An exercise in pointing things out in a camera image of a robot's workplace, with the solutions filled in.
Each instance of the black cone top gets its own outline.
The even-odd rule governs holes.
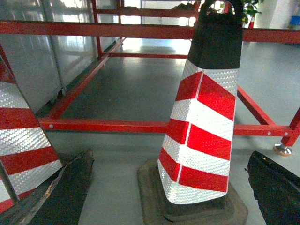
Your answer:
[[[242,12],[240,0],[231,0],[235,14],[207,14],[213,0],[206,1],[199,13],[198,24],[187,59],[203,69],[240,67],[242,45]]]

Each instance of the metal rack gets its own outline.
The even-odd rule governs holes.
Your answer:
[[[68,35],[97,37],[98,62],[78,82],[78,84],[53,107],[45,118],[39,118],[46,130],[97,131],[97,132],[142,132],[165,133],[168,122],[162,121],[120,121],[120,120],[86,120],[61,119],[60,116],[81,93],[93,76],[104,66],[110,57],[144,57],[186,59],[186,55],[115,53],[125,38],[191,39],[193,27],[167,25],[124,25],[120,23],[121,15],[159,16],[159,17],[197,17],[197,10],[135,9],[123,7],[123,2],[116,1],[117,9],[97,9],[92,0],[95,23],[75,22],[28,22],[0,21],[0,34],[31,35]],[[98,14],[115,14],[119,24],[98,23]],[[101,51],[100,37],[122,37],[108,52]],[[243,41],[300,44],[300,31],[273,29],[244,29]],[[8,64],[5,53],[0,48],[1,56]],[[277,125],[255,101],[241,88],[238,97],[258,120],[260,125],[235,124],[235,135],[280,136],[284,146],[293,146],[300,135],[300,108],[289,125]]]

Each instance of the leveling foot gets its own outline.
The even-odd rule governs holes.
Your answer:
[[[290,147],[286,147],[283,144],[275,144],[273,150],[281,156],[290,156],[293,153]]]

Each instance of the gray floor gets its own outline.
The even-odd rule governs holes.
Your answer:
[[[189,41],[128,39],[124,52],[188,52]],[[300,105],[300,48],[244,43],[240,85],[278,124],[288,124]],[[168,121],[185,60],[113,58],[64,113],[64,118]],[[257,124],[238,101],[237,123]],[[163,135],[48,132],[60,154],[92,148],[93,180],[80,225],[143,224],[136,170],[157,157]],[[265,224],[244,171],[257,150],[300,176],[300,141],[290,157],[271,149],[279,137],[235,136],[230,181],[249,210],[247,225]]]

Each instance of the red and white traffic cone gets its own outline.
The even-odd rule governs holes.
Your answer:
[[[241,1],[231,0],[235,15],[206,14],[213,2],[206,1],[201,7],[157,161],[166,198],[161,201],[161,211],[173,222],[244,224],[248,211],[242,201],[234,206],[241,210],[236,212],[235,222],[225,216],[227,198],[239,198],[232,187],[230,195],[227,192],[243,6]],[[219,219],[211,217],[216,214]],[[205,216],[211,217],[207,223],[201,220]]]
[[[0,213],[62,164],[0,58]]]
[[[254,28],[255,15],[251,18],[248,28]]]

